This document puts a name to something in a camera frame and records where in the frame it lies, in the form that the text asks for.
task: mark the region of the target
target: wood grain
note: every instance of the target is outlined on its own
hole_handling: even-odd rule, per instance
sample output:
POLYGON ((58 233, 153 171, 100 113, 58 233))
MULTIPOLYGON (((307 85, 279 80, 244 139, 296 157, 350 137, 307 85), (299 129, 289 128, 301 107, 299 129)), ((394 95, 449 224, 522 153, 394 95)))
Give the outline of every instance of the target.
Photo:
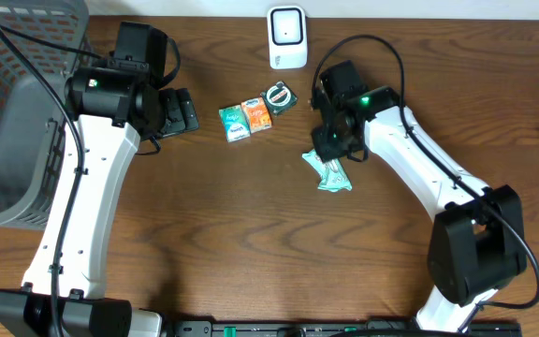
MULTIPOLYGON (((342 161, 352 192, 317 191, 300 158, 320 122, 306 104, 314 67, 359 33, 399 50, 407 102, 434 140, 490 185, 518 191, 539 257, 539 22, 309 19, 308 65, 275 71, 265 20, 93 17, 98 52, 113 48, 122 20, 176 39, 182 69, 172 86, 189 88, 201 127, 133 160, 111 235, 109 297, 217 320, 365 320, 420 308, 431 290, 431 223, 415 196, 375 156, 342 161), (278 80, 299 95, 296 107, 271 130, 226 143, 218 109, 278 80)), ((399 88, 382 47, 353 42, 329 63, 348 58, 370 85, 399 88)), ((40 235, 0 228, 0 287, 19 286, 40 235)), ((533 291, 528 270, 497 298, 523 301, 533 291)), ((516 319, 526 336, 539 335, 539 305, 479 317, 516 319)))

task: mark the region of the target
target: black cable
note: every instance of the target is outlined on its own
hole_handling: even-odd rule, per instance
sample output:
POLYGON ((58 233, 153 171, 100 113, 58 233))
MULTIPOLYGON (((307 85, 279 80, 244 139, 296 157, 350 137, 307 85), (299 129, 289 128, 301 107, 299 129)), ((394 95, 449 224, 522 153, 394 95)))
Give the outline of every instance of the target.
POLYGON ((371 329, 339 332, 330 337, 372 337, 372 336, 404 336, 404 337, 467 337, 467 334, 433 330, 393 330, 371 329))
POLYGON ((59 45, 59 44, 56 44, 56 43, 51 43, 49 41, 45 41, 45 40, 42 40, 40 38, 31 37, 31 36, 28 36, 28 35, 26 35, 24 33, 19 32, 17 30, 6 27, 4 25, 0 25, 0 28, 2 30, 4 30, 4 31, 10 33, 10 34, 13 34, 13 35, 17 36, 17 37, 25 38, 27 40, 33 41, 33 42, 41 44, 43 46, 54 48, 56 50, 74 52, 74 53, 77 53, 77 54, 86 55, 86 56, 94 57, 94 58, 97 58, 97 59, 101 58, 101 56, 97 55, 94 52, 82 51, 80 49, 70 48, 70 47, 62 46, 62 45, 59 45))
POLYGON ((3 27, 0 26, 0 38, 6 44, 6 46, 11 50, 11 52, 22 62, 22 64, 30 71, 35 78, 41 83, 47 94, 53 99, 53 102, 57 105, 59 110, 64 115, 64 119, 70 129, 72 138, 76 142, 77 150, 77 167, 74 170, 74 183, 72 184, 72 189, 68 196, 68 201, 66 205, 66 210, 64 211, 64 218, 62 219, 62 224, 60 225, 60 231, 57 236, 57 242, 55 243, 55 250, 53 251, 53 263, 51 264, 51 319, 53 321, 53 327, 55 333, 63 337, 63 328, 62 320, 58 311, 58 291, 59 291, 59 271, 60 271, 60 259, 62 257, 62 246, 64 244, 64 238, 66 237, 66 230, 68 221, 70 219, 70 214, 72 214, 72 208, 74 207, 74 201, 76 200, 76 194, 79 189, 80 178, 84 172, 84 150, 82 148, 82 141, 80 140, 80 135, 76 126, 69 117, 69 113, 64 105, 62 99, 55 93, 55 90, 47 83, 47 81, 39 74, 38 70, 26 59, 24 55, 14 46, 14 44, 6 37, 3 33, 3 27))
POLYGON ((155 136, 151 136, 149 138, 149 141, 153 144, 153 146, 155 147, 155 150, 151 151, 151 152, 147 152, 147 153, 138 153, 138 154, 135 154, 135 155, 154 155, 154 154, 159 154, 159 152, 161 151, 161 144, 159 143, 159 141, 157 141, 155 136))
POLYGON ((313 97, 313 91, 315 89, 315 85, 316 85, 316 82, 317 82, 317 77, 319 76, 319 71, 321 70, 321 67, 324 64, 324 62, 328 59, 328 57, 333 52, 335 52, 337 49, 339 49, 340 46, 342 46, 346 42, 349 42, 349 41, 354 40, 354 39, 359 39, 359 38, 368 38, 368 39, 371 39, 371 40, 381 42, 390 51, 392 51, 394 56, 397 58, 397 61, 399 63, 399 69, 401 70, 401 96, 400 96, 400 99, 399 99, 399 111, 400 111, 400 114, 401 114, 402 125, 403 125, 403 127, 405 129, 405 132, 407 133, 407 136, 410 137, 413 140, 413 142, 419 148, 419 150, 421 150, 421 152, 423 154, 425 154, 431 160, 431 162, 433 162, 434 165, 436 165, 438 167, 438 169, 440 169, 442 172, 444 172, 444 174, 446 174, 446 176, 448 176, 448 178, 450 178, 454 182, 454 184, 456 186, 460 187, 463 191, 465 191, 467 194, 469 194, 472 198, 477 200, 477 202, 488 213, 490 213, 498 222, 503 224, 504 228, 506 230, 508 230, 511 233, 511 235, 513 236, 513 238, 515 239, 515 241, 517 243, 519 243, 519 245, 521 246, 521 248, 525 252, 526 256, 528 257, 528 260, 532 264, 533 273, 535 274, 535 279, 536 279, 536 291, 535 291, 535 295, 533 296, 533 298, 531 300, 529 300, 529 301, 527 301, 525 303, 520 303, 520 304, 502 303, 502 302, 497 302, 497 301, 482 301, 478 305, 489 305, 489 306, 495 306, 495 307, 506 308, 506 309, 528 309, 528 308, 532 308, 535 304, 537 304, 539 302, 539 263, 538 263, 538 260, 536 259, 535 255, 533 254, 533 251, 530 248, 530 246, 525 242, 525 240, 523 240, 523 238, 521 238, 521 236, 517 233, 517 231, 504 218, 504 216, 502 216, 500 213, 498 213, 498 211, 496 211, 492 206, 490 206, 490 204, 485 202, 477 193, 475 193, 471 187, 469 187, 466 183, 464 183, 462 181, 460 176, 455 175, 455 173, 453 173, 442 162, 440 162, 440 160, 438 160, 438 158, 436 158, 436 156, 434 156, 430 152, 430 150, 428 150, 428 148, 426 148, 426 146, 419 140, 419 138, 415 134, 413 128, 411 126, 409 126, 409 124, 407 123, 407 119, 405 117, 405 114, 404 114, 404 67, 403 67, 403 64, 402 64, 401 56, 399 55, 399 53, 394 49, 394 47, 390 43, 388 43, 386 40, 384 40, 384 39, 382 39, 380 37, 376 37, 376 36, 372 36, 372 35, 356 35, 356 36, 345 38, 341 42, 337 43, 334 47, 332 47, 328 51, 328 53, 320 61, 319 65, 317 66, 317 69, 315 70, 315 75, 313 76, 313 85, 312 85, 312 97, 313 97))
POLYGON ((465 332, 465 330, 469 328, 469 325, 472 324, 472 321, 477 316, 477 313, 481 310, 484 310, 484 305, 480 304, 479 302, 476 303, 471 313, 467 316, 467 318, 465 318, 465 321, 460 325, 457 331, 465 332))
POLYGON ((176 41, 174 41, 171 37, 168 37, 168 44, 174 50, 174 55, 176 56, 176 66, 170 71, 159 83, 159 87, 155 89, 161 89, 168 85, 172 80, 176 78, 178 75, 178 70, 180 70, 180 52, 178 51, 178 46, 176 45, 176 41))

